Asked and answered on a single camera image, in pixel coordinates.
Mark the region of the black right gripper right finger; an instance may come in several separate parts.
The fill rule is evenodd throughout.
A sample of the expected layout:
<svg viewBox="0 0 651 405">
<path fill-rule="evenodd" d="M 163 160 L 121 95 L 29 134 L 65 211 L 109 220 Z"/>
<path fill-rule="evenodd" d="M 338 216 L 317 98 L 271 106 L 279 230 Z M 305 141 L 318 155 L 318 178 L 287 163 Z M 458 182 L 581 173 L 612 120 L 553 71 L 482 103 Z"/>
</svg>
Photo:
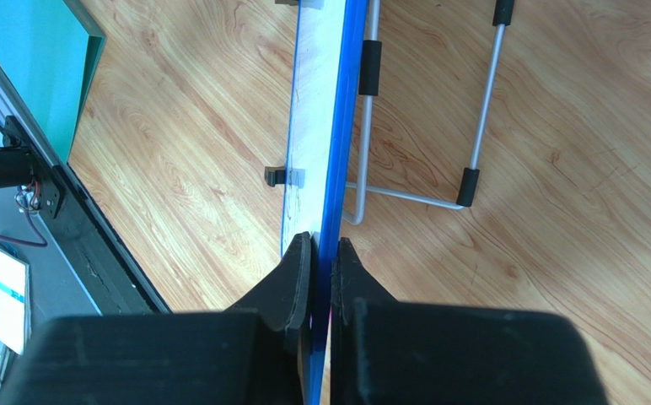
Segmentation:
<svg viewBox="0 0 651 405">
<path fill-rule="evenodd" d="M 357 333 L 355 301 L 390 303 L 396 298 L 363 266 L 350 239 L 342 237 L 331 269 L 331 403 L 355 404 Z"/>
</svg>

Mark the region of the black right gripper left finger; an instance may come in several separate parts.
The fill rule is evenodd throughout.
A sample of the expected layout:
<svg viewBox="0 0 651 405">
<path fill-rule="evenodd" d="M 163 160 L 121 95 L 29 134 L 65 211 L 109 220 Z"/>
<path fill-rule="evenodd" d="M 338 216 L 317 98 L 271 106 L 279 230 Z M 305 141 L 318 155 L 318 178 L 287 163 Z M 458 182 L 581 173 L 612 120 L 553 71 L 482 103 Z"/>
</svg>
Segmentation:
<svg viewBox="0 0 651 405">
<path fill-rule="evenodd" d="M 257 404 L 305 404 L 312 349 L 312 240 L 295 235 L 281 261 L 228 309 L 256 316 L 248 390 Z"/>
</svg>

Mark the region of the blue framed whiteboard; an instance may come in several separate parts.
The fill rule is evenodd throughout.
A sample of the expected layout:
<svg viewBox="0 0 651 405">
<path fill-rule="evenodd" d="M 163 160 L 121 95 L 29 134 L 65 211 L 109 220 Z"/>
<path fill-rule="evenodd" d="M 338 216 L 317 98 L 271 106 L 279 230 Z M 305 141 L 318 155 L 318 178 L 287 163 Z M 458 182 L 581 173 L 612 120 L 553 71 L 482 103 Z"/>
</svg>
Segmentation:
<svg viewBox="0 0 651 405">
<path fill-rule="evenodd" d="M 321 399 L 331 263 L 340 239 L 368 9 L 366 1 L 302 1 L 298 10 L 282 243 L 307 232 L 314 246 L 315 297 L 304 369 L 307 404 Z"/>
</svg>

